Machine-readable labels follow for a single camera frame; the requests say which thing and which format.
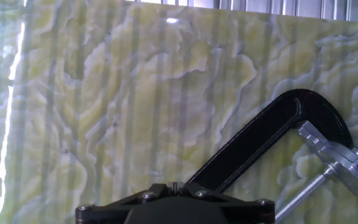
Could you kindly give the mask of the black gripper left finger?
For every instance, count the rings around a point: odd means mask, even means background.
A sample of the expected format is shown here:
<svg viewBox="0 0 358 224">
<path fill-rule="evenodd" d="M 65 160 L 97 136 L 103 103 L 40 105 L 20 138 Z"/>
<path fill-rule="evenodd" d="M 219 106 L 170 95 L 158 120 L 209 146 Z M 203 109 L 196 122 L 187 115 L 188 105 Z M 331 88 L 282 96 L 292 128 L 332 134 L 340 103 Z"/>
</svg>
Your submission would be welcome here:
<svg viewBox="0 0 358 224">
<path fill-rule="evenodd" d="M 130 211 L 146 203 L 174 196 L 175 183 L 152 184 L 128 197 L 107 205 L 83 204 L 75 209 L 76 224 L 125 223 Z"/>
</svg>

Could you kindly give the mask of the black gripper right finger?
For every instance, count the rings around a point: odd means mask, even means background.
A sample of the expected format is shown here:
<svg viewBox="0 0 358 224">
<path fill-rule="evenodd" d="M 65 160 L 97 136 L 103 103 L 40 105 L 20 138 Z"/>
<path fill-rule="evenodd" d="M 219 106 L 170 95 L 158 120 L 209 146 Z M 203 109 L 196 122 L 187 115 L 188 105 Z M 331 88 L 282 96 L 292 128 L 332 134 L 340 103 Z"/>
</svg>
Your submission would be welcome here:
<svg viewBox="0 0 358 224">
<path fill-rule="evenodd" d="M 244 201 L 199 184 L 175 183 L 182 199 L 179 214 L 197 223 L 274 223 L 275 202 L 266 198 Z"/>
</svg>

